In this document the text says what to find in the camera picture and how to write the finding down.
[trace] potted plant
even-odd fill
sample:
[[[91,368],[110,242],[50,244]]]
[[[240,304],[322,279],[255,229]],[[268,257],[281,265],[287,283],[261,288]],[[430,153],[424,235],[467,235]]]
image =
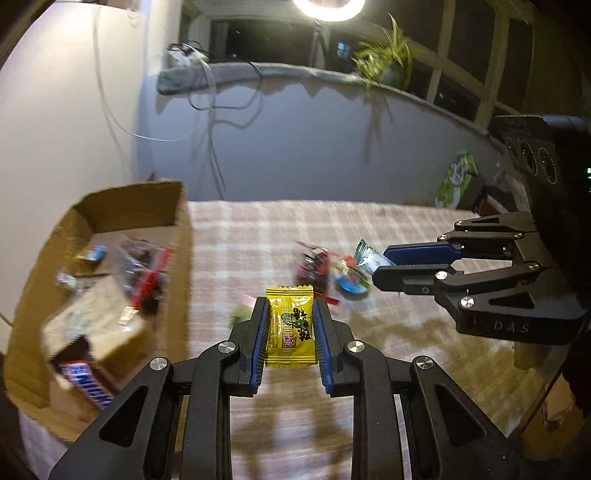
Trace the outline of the potted plant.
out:
[[[361,73],[372,82],[406,90],[413,73],[413,55],[402,36],[402,28],[392,15],[390,20],[392,31],[382,27],[388,42],[359,42],[365,48],[354,52],[353,61]]]

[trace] window sill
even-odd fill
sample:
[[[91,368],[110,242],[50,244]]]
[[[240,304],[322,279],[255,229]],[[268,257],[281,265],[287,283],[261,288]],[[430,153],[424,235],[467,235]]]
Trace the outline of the window sill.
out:
[[[255,63],[260,69],[263,77],[266,79],[284,79],[284,80],[311,80],[330,83],[332,85],[356,86],[365,89],[369,81],[355,75],[344,74],[340,72],[331,72],[329,70],[320,70],[310,67],[296,65],[287,65],[282,63]],[[248,63],[212,63],[210,64],[213,75],[216,79],[216,87],[227,87],[236,83],[251,82],[258,80],[257,72]],[[201,72],[202,68],[194,67],[173,67],[160,71],[158,74],[157,91],[160,95],[182,95],[191,92],[207,90],[207,81]],[[402,97],[407,101],[419,103],[436,115],[443,115],[460,127],[470,129],[491,141],[497,150],[504,152],[504,147],[497,140],[493,139],[488,130],[481,128],[473,122],[455,115],[441,107],[433,105],[410,93],[398,90],[387,85],[379,85],[387,95]]]

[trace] green leaves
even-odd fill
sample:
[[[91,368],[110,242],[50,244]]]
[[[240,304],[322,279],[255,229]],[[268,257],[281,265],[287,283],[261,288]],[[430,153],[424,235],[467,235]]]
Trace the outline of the green leaves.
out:
[[[359,45],[365,48],[354,52],[353,61],[365,77],[377,83],[389,64],[398,63],[404,69],[404,81],[399,87],[406,90],[413,73],[413,55],[402,36],[402,28],[398,26],[392,15],[389,16],[392,22],[392,31],[381,27],[387,42],[385,44],[359,42]]]

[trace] table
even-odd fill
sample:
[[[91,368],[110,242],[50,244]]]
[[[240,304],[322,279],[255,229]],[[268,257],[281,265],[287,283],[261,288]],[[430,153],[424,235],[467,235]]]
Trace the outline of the table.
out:
[[[349,255],[361,238],[382,251],[390,244],[434,241],[471,212],[348,202],[191,202],[194,228],[189,352],[199,355],[228,338],[233,302],[264,296],[293,282],[303,249],[295,241]],[[474,272],[502,261],[461,260]],[[512,342],[460,335],[432,297],[372,289],[361,301],[342,299],[332,316],[355,338],[384,355],[411,361],[425,354],[440,364],[500,430],[509,435],[538,400],[544,380],[513,366]],[[254,398],[232,398],[235,479],[348,479],[352,398],[328,397],[318,366],[268,368]],[[65,447],[21,415],[25,448],[43,480]]]

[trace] green candy wrapper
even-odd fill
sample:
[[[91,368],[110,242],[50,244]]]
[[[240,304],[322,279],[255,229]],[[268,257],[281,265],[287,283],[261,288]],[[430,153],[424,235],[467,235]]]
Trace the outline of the green candy wrapper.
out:
[[[367,272],[370,275],[377,270],[378,267],[384,267],[387,265],[395,265],[394,262],[387,259],[381,253],[379,253],[375,248],[372,248],[365,240],[361,239],[359,245],[357,245],[357,250],[355,251],[355,255],[353,256],[357,266]]]

